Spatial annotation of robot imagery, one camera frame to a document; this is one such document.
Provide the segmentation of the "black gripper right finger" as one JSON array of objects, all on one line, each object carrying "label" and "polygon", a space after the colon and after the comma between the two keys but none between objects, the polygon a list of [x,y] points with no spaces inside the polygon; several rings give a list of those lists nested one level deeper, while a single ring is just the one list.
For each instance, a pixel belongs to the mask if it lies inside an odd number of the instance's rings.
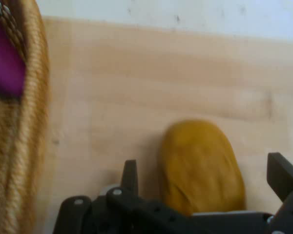
[{"label": "black gripper right finger", "polygon": [[293,234],[293,165],[280,153],[269,153],[267,182],[282,201],[269,222],[271,234]]}]

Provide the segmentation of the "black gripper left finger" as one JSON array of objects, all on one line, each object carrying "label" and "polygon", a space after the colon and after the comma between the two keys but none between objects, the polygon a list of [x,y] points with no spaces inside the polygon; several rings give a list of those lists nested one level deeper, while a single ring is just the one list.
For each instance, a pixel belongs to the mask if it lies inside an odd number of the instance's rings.
[{"label": "black gripper left finger", "polygon": [[176,211],[138,196],[137,165],[127,160],[121,185],[91,200],[66,199],[60,207],[55,234],[191,234],[193,224]]}]

